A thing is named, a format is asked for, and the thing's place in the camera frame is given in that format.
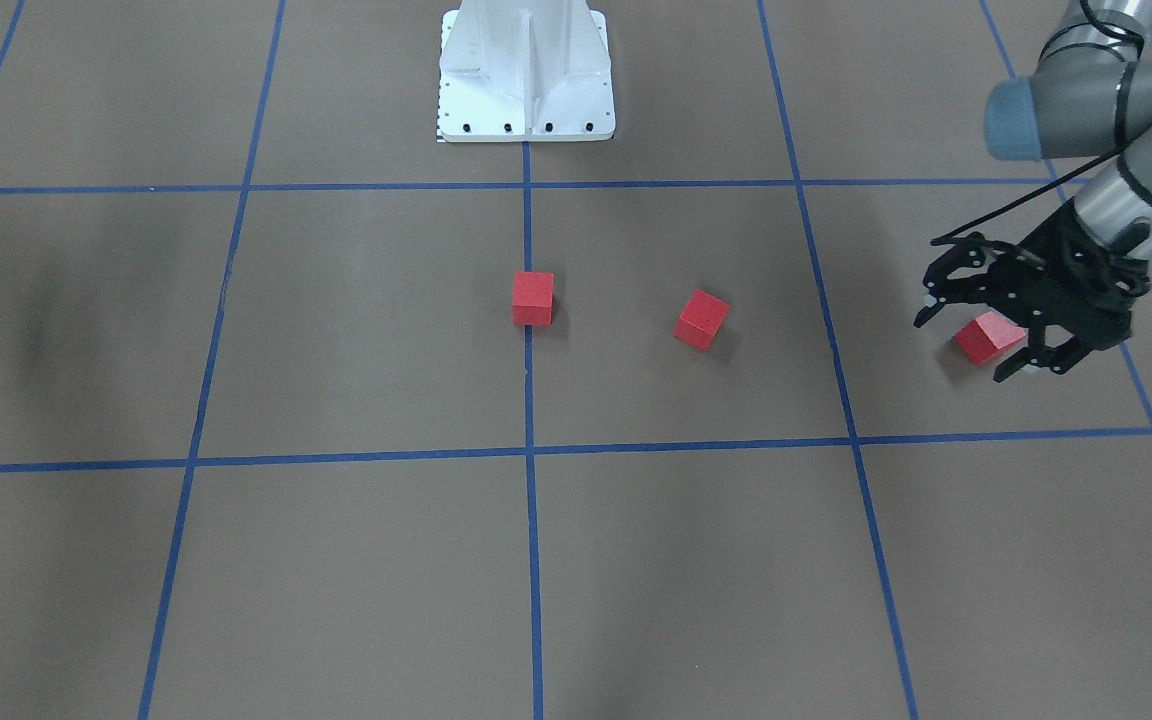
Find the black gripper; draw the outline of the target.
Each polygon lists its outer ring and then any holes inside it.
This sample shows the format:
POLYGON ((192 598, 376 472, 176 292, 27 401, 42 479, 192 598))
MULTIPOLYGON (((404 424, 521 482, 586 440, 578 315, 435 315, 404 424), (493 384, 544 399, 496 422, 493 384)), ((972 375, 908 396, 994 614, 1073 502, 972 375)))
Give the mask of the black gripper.
POLYGON ((1134 334, 1134 306, 1152 290, 1149 262, 1100 245, 1079 222, 1073 205, 1062 205, 1018 243, 988 240, 980 232, 941 236, 931 241, 941 249, 922 276, 924 306, 914 316, 922 328, 955 304, 984 305, 1020 323, 1020 301, 1041 320, 1020 325, 1020 350, 993 370, 992 381, 1005 382, 1024 372, 1061 376, 1087 356, 1108 350, 1134 334), (1015 264, 1009 275, 1020 282, 1015 295, 992 266, 1015 264), (1049 344, 1051 329, 1068 338, 1049 344))

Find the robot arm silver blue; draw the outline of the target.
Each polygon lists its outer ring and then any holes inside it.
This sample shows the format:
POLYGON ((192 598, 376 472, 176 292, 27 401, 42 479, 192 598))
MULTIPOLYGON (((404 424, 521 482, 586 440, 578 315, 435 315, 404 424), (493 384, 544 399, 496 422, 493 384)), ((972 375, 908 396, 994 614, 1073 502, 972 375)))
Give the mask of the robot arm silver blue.
POLYGON ((924 325, 982 305, 1025 333, 995 369, 1064 374, 1132 336, 1151 291, 1152 1, 1071 1, 1029 76, 993 88, 984 136, 998 160, 1079 159, 1092 179, 1024 240, 988 240, 979 220, 933 240, 924 325))

